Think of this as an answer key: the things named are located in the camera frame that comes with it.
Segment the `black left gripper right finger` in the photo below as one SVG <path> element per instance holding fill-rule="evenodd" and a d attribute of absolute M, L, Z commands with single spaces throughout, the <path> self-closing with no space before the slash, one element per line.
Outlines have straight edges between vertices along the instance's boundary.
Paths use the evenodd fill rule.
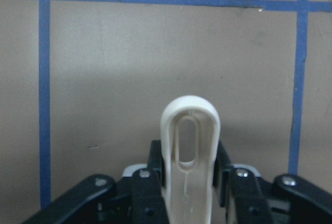
<path fill-rule="evenodd" d="M 222 143 L 215 190 L 226 223 L 331 223 L 331 193 L 294 174 L 268 182 L 254 167 L 232 163 Z"/>

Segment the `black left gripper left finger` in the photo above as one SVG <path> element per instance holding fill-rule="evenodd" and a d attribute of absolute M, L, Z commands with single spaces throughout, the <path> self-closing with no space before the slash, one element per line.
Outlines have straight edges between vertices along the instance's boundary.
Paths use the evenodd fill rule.
<path fill-rule="evenodd" d="M 91 175 L 25 223 L 168 223 L 163 180 L 161 142 L 152 141 L 147 164 L 126 168 L 119 181 Z"/>

